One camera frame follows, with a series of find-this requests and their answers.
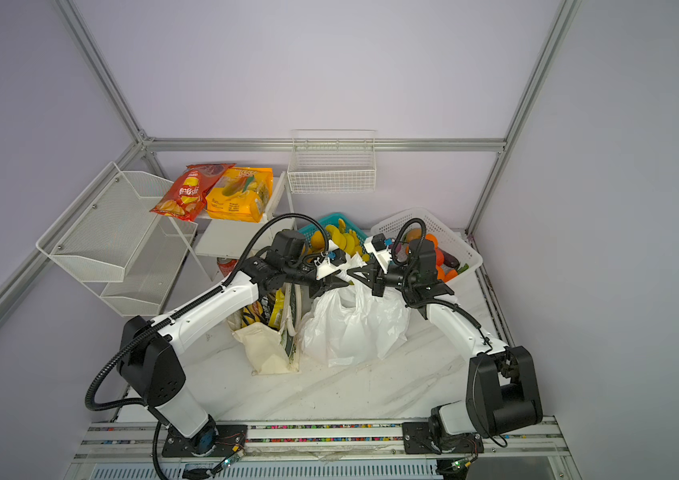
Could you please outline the white plastic bag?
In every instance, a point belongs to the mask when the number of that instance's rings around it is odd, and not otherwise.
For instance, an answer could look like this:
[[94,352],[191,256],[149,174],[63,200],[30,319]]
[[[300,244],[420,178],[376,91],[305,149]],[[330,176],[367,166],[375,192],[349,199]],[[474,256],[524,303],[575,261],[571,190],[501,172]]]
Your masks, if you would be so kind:
[[298,328],[301,353],[327,366],[383,360],[407,342],[411,310],[397,290],[375,297],[353,281],[311,303]]

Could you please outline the yellow snack packet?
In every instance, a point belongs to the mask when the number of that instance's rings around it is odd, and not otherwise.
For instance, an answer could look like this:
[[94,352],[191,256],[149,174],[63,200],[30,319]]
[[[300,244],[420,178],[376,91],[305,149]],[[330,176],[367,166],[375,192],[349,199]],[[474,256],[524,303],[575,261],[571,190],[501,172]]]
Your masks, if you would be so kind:
[[281,328],[283,309],[285,304],[285,294],[283,290],[276,290],[268,296],[270,313],[267,320],[269,328],[279,331]]

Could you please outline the black yellow chips bag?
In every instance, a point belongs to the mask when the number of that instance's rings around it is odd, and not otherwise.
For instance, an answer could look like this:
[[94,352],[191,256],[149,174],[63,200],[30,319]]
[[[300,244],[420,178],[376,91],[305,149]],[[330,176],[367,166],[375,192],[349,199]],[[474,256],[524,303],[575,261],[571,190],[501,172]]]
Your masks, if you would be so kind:
[[260,302],[254,302],[240,310],[242,327],[253,323],[267,323],[267,316]]

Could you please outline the beige canvas tote bag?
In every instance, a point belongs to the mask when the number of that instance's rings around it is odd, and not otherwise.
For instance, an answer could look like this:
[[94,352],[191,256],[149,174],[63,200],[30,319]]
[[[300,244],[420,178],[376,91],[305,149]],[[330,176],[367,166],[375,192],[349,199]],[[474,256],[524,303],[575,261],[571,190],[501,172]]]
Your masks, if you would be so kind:
[[[245,357],[255,376],[295,374],[299,372],[300,353],[297,345],[297,323],[303,314],[302,288],[291,283],[284,284],[279,290],[285,294],[285,304],[279,331],[268,327],[267,323],[253,323],[242,327],[239,309],[226,318],[226,324],[233,339],[244,350]],[[260,302],[269,318],[268,296]]]

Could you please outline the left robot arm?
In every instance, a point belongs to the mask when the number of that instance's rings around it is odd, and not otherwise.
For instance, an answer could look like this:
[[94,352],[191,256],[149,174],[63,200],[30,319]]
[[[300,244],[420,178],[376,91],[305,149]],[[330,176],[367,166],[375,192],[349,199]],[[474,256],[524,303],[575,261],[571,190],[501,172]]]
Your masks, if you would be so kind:
[[[215,421],[186,384],[183,354],[229,315],[284,284],[305,286],[313,295],[346,284],[338,278],[328,258],[330,237],[325,228],[307,215],[295,217],[312,224],[322,237],[323,248],[316,256],[319,266],[313,265],[311,256],[303,254],[305,237],[296,230],[277,232],[263,255],[254,254],[255,243],[248,242],[233,272],[207,292],[153,320],[136,316],[127,322],[120,349],[95,375],[85,393],[85,407],[105,411],[140,405],[185,439],[212,440]],[[111,371],[117,371],[137,397],[97,401],[95,396]]]

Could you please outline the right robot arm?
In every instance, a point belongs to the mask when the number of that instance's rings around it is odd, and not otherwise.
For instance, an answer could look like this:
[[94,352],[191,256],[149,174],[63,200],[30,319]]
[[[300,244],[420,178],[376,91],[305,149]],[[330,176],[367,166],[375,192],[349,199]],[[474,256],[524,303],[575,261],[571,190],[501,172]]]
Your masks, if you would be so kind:
[[509,446],[505,435],[543,420],[543,404],[531,352],[490,336],[439,274],[437,246],[427,226],[413,218],[395,239],[377,234],[365,240],[369,263],[349,269],[349,276],[375,297],[395,289],[405,306],[417,310],[453,344],[467,364],[465,399],[437,406],[429,416],[435,452],[447,452],[465,438]]

